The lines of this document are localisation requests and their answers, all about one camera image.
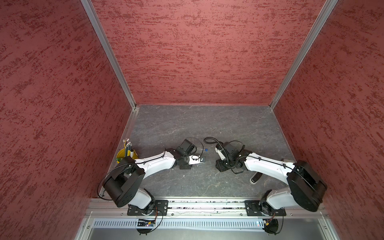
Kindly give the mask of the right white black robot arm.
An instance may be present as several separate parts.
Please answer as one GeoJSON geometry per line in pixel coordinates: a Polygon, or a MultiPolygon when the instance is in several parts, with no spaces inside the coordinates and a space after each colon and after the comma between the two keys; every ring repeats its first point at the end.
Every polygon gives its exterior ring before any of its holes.
{"type": "Polygon", "coordinates": [[[304,161],[288,162],[266,158],[257,153],[236,149],[230,142],[217,143],[220,172],[239,169],[254,172],[250,182],[255,184],[262,176],[269,176],[286,185],[280,190],[268,190],[258,201],[246,203],[250,216],[285,216],[285,208],[300,207],[316,212],[328,188],[325,181],[304,161]]]}

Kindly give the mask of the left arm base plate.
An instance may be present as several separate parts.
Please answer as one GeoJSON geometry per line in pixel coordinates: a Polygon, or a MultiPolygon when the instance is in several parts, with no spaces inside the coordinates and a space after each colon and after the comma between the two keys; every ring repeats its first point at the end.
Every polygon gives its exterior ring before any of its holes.
{"type": "Polygon", "coordinates": [[[166,216],[168,211],[169,201],[167,200],[152,200],[148,206],[144,209],[140,209],[139,207],[129,205],[127,215],[128,216],[156,216],[156,214],[160,214],[160,216],[166,216]]]}

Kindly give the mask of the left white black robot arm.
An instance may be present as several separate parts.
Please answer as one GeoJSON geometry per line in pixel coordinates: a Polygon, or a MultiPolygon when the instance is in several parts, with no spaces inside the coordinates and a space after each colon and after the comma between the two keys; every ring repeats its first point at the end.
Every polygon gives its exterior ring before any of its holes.
{"type": "Polygon", "coordinates": [[[177,148],[165,149],[152,157],[133,159],[125,156],[104,177],[102,187],[116,207],[133,207],[140,214],[150,216],[156,213],[157,204],[153,195],[141,188],[143,180],[175,167],[189,170],[201,162],[202,154],[203,151],[199,151],[190,140],[185,139],[177,148]]]}

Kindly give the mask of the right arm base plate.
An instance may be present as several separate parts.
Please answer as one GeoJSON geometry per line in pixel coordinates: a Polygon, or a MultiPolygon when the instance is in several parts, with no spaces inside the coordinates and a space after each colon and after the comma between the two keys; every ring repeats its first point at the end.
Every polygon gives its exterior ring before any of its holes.
{"type": "Polygon", "coordinates": [[[287,215],[284,208],[274,209],[267,202],[247,200],[244,203],[249,217],[285,217],[287,215]]]}

